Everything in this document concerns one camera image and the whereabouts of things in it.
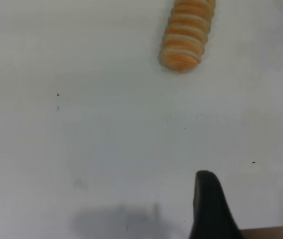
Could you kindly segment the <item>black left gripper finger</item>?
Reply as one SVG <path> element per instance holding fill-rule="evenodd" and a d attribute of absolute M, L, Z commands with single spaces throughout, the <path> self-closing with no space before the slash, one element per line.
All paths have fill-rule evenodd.
<path fill-rule="evenodd" d="M 201 170 L 195 175 L 193 226 L 190 239 L 242 239 L 217 176 Z"/>

